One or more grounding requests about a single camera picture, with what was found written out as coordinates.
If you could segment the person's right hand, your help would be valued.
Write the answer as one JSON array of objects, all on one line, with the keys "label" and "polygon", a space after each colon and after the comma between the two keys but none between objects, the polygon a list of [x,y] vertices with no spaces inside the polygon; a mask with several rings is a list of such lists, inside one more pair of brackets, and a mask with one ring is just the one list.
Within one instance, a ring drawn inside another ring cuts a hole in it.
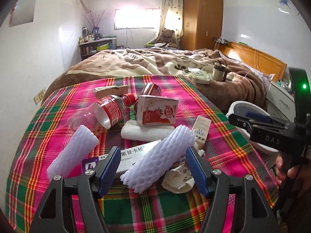
[{"label": "person's right hand", "polygon": [[289,170],[285,170],[285,164],[281,155],[276,159],[276,182],[281,184],[287,178],[295,178],[299,170],[299,166],[292,167]]}]

